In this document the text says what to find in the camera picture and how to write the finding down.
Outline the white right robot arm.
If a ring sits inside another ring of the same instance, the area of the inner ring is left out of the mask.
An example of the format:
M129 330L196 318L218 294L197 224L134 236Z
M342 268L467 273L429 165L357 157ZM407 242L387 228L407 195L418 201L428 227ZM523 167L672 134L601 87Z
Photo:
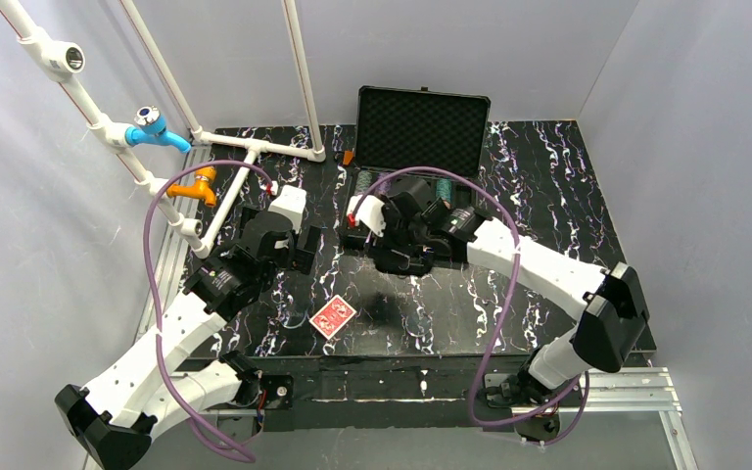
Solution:
M357 195L350 225L367 227L366 252L388 274L422 276L437 263L470 264L507 276L561 307L574 328L539 347L521 367L520 391L553 391L595 368L615 373L647 327L649 312L637 272L570 258L475 206L435 197L423 178L402 178L386 194Z

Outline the green poker chip stack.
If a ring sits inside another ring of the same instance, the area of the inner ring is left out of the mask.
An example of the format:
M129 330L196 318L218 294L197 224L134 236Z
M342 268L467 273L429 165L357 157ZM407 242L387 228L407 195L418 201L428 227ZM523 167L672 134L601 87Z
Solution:
M362 170L358 173L357 180L354 186L356 193L365 192L372 184L373 173L370 171Z

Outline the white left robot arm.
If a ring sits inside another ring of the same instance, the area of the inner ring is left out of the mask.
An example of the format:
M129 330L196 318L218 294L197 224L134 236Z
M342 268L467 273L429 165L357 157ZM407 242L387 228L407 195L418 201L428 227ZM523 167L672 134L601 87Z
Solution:
M267 292L278 274L310 273L315 225L280 210L243 210L238 236L217 247L132 347L87 384L54 397L70 434L102 469L131 469L152 442L203 409L235 400L259 371L230 355L178 379L171 373L206 339Z

